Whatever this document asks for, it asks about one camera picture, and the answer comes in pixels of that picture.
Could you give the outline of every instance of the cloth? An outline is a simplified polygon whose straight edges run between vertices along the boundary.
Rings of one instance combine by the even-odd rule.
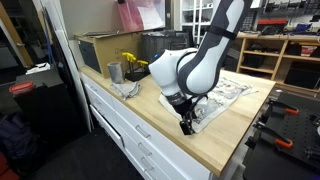
[[[112,83],[111,87],[122,97],[123,100],[135,97],[141,90],[141,85],[137,81],[124,84]]]
[[[198,103],[194,108],[197,119],[192,122],[193,130],[196,133],[201,132],[211,121],[214,120],[214,118],[227,110],[239,96],[244,96],[254,92],[257,92],[257,90],[252,88],[250,85],[225,77],[220,77],[216,87],[208,93],[208,100],[205,101],[205,104]],[[159,101],[179,121],[182,120],[181,115],[176,113],[165,96],[161,94]]]

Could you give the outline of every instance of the metal cup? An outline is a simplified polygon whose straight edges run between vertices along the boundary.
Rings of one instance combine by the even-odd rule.
[[[112,62],[108,64],[111,80],[115,84],[124,83],[124,73],[121,62]]]

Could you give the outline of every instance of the bag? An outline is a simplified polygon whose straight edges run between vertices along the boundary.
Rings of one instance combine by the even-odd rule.
[[[38,136],[31,132],[22,113],[7,115],[0,121],[0,142],[12,160],[33,157],[38,151]]]

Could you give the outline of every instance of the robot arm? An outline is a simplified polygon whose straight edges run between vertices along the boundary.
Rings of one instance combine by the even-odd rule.
[[[162,94],[182,117],[185,135],[193,134],[193,108],[217,84],[221,65],[252,0],[221,0],[199,49],[165,50],[149,65]]]

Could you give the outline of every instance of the wooden countertop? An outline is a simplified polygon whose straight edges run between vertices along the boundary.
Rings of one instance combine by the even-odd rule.
[[[88,67],[80,71],[107,90],[203,166],[220,176],[275,82],[221,70],[220,75],[252,85],[259,92],[239,97],[199,134],[184,136],[178,120],[158,101],[160,88],[149,75],[140,81],[140,94],[123,101],[104,79]]]
[[[263,39],[263,40],[290,40],[290,41],[304,41],[304,42],[318,42],[319,36],[311,35],[259,35],[239,32],[237,38],[247,39]]]

